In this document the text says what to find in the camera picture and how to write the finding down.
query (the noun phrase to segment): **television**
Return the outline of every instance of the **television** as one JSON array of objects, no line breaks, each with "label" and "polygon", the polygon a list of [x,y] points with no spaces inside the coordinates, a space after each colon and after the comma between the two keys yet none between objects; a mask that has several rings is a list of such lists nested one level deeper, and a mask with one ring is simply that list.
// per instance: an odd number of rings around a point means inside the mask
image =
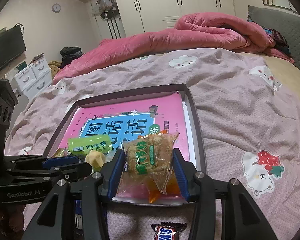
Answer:
[{"label": "television", "polygon": [[26,51],[20,25],[0,34],[0,70]]}]

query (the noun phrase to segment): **bolt head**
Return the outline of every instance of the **bolt head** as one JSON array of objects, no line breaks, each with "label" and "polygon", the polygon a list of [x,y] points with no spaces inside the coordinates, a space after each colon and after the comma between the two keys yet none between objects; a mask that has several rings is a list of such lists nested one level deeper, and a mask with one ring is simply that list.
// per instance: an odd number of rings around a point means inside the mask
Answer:
[{"label": "bolt head", "polygon": [[63,186],[64,184],[66,184],[66,180],[65,179],[61,179],[61,180],[58,180],[57,184],[58,186]]},{"label": "bolt head", "polygon": [[237,186],[237,185],[239,185],[239,180],[237,180],[237,179],[231,179],[231,180],[230,180],[230,183],[231,183],[232,185],[234,185],[234,186]]},{"label": "bolt head", "polygon": [[202,171],[197,171],[197,172],[195,173],[195,176],[196,176],[198,179],[200,179],[200,178],[203,178],[203,177],[204,177],[204,173],[203,173]]},{"label": "bolt head", "polygon": [[100,172],[95,172],[95,173],[92,174],[92,177],[94,179],[99,179],[101,177],[101,173]]}]

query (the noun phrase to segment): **white drawer cabinet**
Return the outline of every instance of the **white drawer cabinet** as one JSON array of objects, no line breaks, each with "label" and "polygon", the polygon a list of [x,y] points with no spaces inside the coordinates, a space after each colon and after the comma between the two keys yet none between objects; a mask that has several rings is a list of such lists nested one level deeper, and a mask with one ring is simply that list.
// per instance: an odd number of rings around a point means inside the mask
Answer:
[{"label": "white drawer cabinet", "polygon": [[49,65],[47,63],[47,60],[44,57],[42,57],[39,60],[37,60],[36,62],[34,62],[33,64],[31,64],[31,68],[34,72],[35,77],[39,78],[45,72],[48,71]]},{"label": "white drawer cabinet", "polygon": [[23,90],[22,93],[26,95],[29,98],[29,100],[31,100],[36,95],[45,90],[48,86],[50,86],[51,82],[51,70],[49,69],[44,73],[44,75],[38,78],[36,82],[31,84],[31,86],[27,87],[25,90]]},{"label": "white drawer cabinet", "polygon": [[32,71],[31,66],[27,66],[22,71],[20,71],[17,75],[15,75],[15,80],[18,84],[20,91],[26,89],[31,83],[36,80],[36,77]]},{"label": "white drawer cabinet", "polygon": [[51,85],[51,69],[45,57],[41,57],[15,75],[14,79],[19,93],[31,100]]}]

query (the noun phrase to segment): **clothes pile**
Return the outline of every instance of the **clothes pile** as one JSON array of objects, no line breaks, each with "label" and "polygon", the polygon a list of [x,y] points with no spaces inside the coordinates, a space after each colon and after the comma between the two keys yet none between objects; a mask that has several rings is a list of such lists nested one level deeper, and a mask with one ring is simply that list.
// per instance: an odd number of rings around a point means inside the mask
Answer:
[{"label": "clothes pile", "polygon": [[[253,22],[254,23],[254,21],[251,20],[250,16],[248,16],[248,22]],[[283,52],[288,57],[293,58],[293,56],[290,52],[288,42],[287,42],[286,38],[280,32],[278,32],[275,29],[266,28],[262,25],[260,25],[260,26],[263,28],[263,30],[266,32],[266,34],[274,40],[274,42],[275,42],[274,48],[276,48],[277,50]]]},{"label": "clothes pile", "polygon": [[64,47],[61,51],[60,54],[62,56],[62,63],[60,68],[63,68],[66,65],[69,65],[74,59],[81,57],[84,55],[82,53],[81,48],[79,47]]}]

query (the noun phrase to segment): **cartoon bear print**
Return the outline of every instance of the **cartoon bear print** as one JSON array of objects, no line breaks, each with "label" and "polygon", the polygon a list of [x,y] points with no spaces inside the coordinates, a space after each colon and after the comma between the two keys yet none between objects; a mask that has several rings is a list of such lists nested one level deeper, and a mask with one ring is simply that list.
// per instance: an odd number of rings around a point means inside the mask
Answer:
[{"label": "cartoon bear print", "polygon": [[181,68],[184,66],[191,65],[196,62],[198,58],[195,56],[189,57],[187,55],[183,55],[179,58],[175,58],[169,62],[169,66],[174,68]]},{"label": "cartoon bear print", "polygon": [[274,190],[274,183],[264,168],[265,165],[258,164],[256,152],[245,152],[242,157],[242,165],[247,177],[247,186],[253,190],[255,198]]},{"label": "cartoon bear print", "polygon": [[66,84],[63,81],[59,81],[52,89],[54,96],[62,95],[66,91]]},{"label": "cartoon bear print", "polygon": [[267,66],[257,66],[249,70],[250,75],[260,76],[264,81],[268,83],[270,87],[274,89],[274,91],[278,91],[282,84],[277,81],[272,75],[270,68]]}]

